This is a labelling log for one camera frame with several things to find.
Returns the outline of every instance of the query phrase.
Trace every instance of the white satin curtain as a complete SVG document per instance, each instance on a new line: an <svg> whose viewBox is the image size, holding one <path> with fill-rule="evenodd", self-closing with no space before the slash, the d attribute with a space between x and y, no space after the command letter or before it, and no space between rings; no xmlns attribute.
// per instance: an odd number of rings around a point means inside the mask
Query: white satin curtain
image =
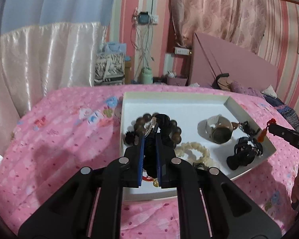
<svg viewBox="0 0 299 239"><path fill-rule="evenodd" d="M113 1L0 1L0 162L19 118L43 96L93 86Z"/></svg>

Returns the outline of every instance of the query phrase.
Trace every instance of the headboard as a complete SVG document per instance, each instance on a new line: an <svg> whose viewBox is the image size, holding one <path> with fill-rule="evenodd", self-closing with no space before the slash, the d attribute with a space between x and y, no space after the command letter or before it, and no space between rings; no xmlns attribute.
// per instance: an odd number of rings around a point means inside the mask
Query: headboard
<svg viewBox="0 0 299 239"><path fill-rule="evenodd" d="M277 86L277 67L248 50L203 33L193 37L190 84L210 86L217 75L229 73L230 79L260 91Z"/></svg>

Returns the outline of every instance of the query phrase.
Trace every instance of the floral bedspread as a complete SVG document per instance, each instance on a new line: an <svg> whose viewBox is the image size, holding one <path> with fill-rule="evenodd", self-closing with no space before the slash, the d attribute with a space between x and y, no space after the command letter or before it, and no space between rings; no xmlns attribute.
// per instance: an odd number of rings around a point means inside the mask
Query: floral bedspread
<svg viewBox="0 0 299 239"><path fill-rule="evenodd" d="M119 157L121 103L127 91L230 95L261 128L271 118L291 128L261 98L207 88L131 85L54 91L19 121L0 165L0 215L13 232L81 167L101 168ZM299 151L268 136L277 152L235 183L285 232L295 216L290 195ZM124 202L121 238L179 238L177 199Z"/></svg>

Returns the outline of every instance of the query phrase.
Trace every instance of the pillow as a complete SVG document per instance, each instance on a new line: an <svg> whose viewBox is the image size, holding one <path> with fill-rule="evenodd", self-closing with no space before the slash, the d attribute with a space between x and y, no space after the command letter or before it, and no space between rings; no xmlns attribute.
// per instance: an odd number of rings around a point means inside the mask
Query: pillow
<svg viewBox="0 0 299 239"><path fill-rule="evenodd" d="M273 98L278 97L271 85L266 90L263 90L262 93Z"/></svg>
<svg viewBox="0 0 299 239"><path fill-rule="evenodd" d="M262 95L262 93L260 91L254 89L254 88L247 88L236 81L233 81L230 84L230 88L231 88L232 92L256 96L259 98L264 98L264 96Z"/></svg>

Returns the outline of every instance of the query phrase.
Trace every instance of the silver screw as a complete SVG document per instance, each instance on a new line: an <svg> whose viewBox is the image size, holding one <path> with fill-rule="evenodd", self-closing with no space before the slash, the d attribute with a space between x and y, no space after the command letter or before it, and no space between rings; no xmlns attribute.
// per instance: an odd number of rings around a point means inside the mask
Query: silver screw
<svg viewBox="0 0 299 239"><path fill-rule="evenodd" d="M127 157L121 157L119 159L120 164L127 164L129 159Z"/></svg>
<svg viewBox="0 0 299 239"><path fill-rule="evenodd" d="M210 169L209 169L209 172L210 172L210 174L212 174L212 175L218 175L218 174L219 174L219 170L218 170L217 168L215 168L215 167L210 168Z"/></svg>
<svg viewBox="0 0 299 239"><path fill-rule="evenodd" d="M81 169L81 173L82 174L89 174L91 172L91 168L90 167L83 167Z"/></svg>
<svg viewBox="0 0 299 239"><path fill-rule="evenodd" d="M174 157L174 158L171 160L171 162L172 162L173 164L180 164L181 161L182 161L182 159L180 159L180 158L178 158L178 157Z"/></svg>

